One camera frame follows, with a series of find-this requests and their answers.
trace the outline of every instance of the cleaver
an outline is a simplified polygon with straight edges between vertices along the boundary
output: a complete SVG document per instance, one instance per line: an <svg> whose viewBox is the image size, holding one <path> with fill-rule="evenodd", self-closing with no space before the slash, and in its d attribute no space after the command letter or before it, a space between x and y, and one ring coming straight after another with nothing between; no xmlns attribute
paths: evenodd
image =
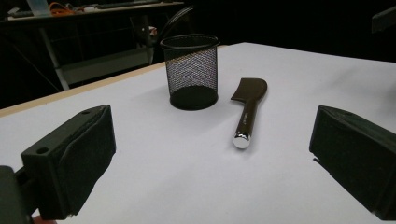
<svg viewBox="0 0 396 224"><path fill-rule="evenodd" d="M257 107L267 91L267 82L260 78L241 78L232 100L245 104L233 143L238 148L247 148L250 144Z"/></svg>

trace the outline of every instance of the knife handle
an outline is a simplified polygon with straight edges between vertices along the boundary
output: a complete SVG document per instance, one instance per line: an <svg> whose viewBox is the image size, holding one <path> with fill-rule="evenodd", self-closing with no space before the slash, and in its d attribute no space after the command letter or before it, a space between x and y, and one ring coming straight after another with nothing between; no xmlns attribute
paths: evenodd
<svg viewBox="0 0 396 224"><path fill-rule="evenodd" d="M250 144L258 104L257 101L253 100L245 103L241 119L236 128L235 137L233 138L233 143L236 147L247 148Z"/></svg>

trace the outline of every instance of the white table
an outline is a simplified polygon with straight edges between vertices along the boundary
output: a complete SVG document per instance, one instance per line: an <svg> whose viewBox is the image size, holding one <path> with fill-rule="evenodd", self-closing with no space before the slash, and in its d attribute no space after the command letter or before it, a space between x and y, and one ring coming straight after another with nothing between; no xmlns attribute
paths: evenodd
<svg viewBox="0 0 396 224"><path fill-rule="evenodd" d="M230 98L241 77L268 83L245 151L232 141L243 107ZM169 104L163 64L71 95L0 118L0 164L17 170L44 135L111 105L117 153L80 213L59 223L384 222L313 161L309 141L319 105L395 133L395 63L242 43L219 49L219 100L204 110Z"/></svg>

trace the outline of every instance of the black mesh pencil cup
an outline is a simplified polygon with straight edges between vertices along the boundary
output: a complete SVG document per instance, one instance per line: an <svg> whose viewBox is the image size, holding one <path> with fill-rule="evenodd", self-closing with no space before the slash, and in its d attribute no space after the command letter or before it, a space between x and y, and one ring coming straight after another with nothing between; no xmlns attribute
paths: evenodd
<svg viewBox="0 0 396 224"><path fill-rule="evenodd" d="M213 35L177 35L161 41L174 107L199 110L218 100L218 44Z"/></svg>

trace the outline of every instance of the dark background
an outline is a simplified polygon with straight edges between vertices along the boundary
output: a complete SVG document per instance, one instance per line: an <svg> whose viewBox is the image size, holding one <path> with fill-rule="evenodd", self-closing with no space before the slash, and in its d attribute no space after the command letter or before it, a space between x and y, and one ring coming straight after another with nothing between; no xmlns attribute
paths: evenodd
<svg viewBox="0 0 396 224"><path fill-rule="evenodd" d="M90 4L75 0L72 4ZM396 62L396 27L372 34L374 14L396 1L187 1L198 8L179 25L184 32L216 35L223 45L251 42L361 59ZM2 18L22 0L0 2ZM161 30L164 16L150 15ZM129 18L52 26L49 35L61 63L134 48L139 34ZM75 34L83 34L79 42ZM0 108L62 89L37 29L0 34Z"/></svg>

